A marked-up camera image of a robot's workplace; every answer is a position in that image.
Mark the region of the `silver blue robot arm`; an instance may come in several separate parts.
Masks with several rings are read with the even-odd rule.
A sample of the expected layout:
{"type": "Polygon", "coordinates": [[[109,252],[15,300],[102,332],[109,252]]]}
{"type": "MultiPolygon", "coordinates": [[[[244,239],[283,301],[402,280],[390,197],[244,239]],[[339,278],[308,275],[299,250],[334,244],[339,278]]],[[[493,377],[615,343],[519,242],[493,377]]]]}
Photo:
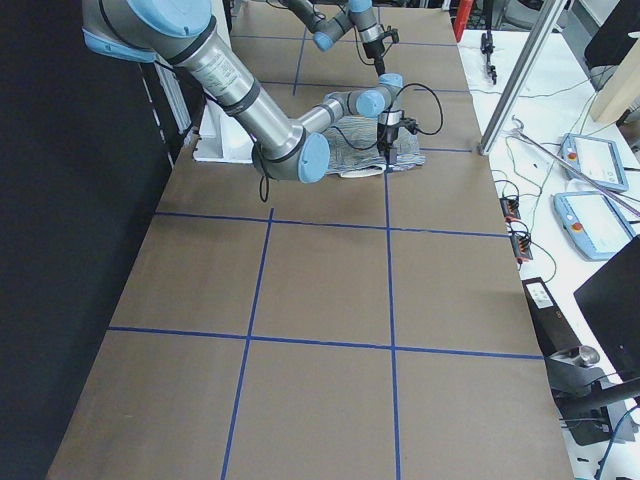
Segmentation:
{"type": "Polygon", "coordinates": [[[369,1],[350,1],[332,18],[309,1],[282,5],[312,33],[322,51],[355,31],[376,69],[378,85],[331,93],[291,119],[221,38],[221,22],[209,1],[85,1],[82,30],[86,46],[97,54],[139,63],[163,58],[186,69],[252,137],[253,164],[267,179],[319,181],[330,162],[330,144],[323,133],[345,116],[375,119],[373,146],[384,160],[391,160],[398,131],[406,124],[400,110],[403,78],[386,72],[384,64],[384,41],[397,43],[397,30],[379,23],[369,1]]]}
{"type": "Polygon", "coordinates": [[[345,7],[340,7],[339,12],[329,19],[311,1],[290,0],[280,1],[280,4],[305,25],[312,34],[316,47],[323,52],[331,49],[350,31],[354,31],[377,75],[386,73],[385,40],[390,38],[392,44],[397,44],[399,35],[396,28],[384,28],[378,21],[371,1],[348,1],[345,7]]]}

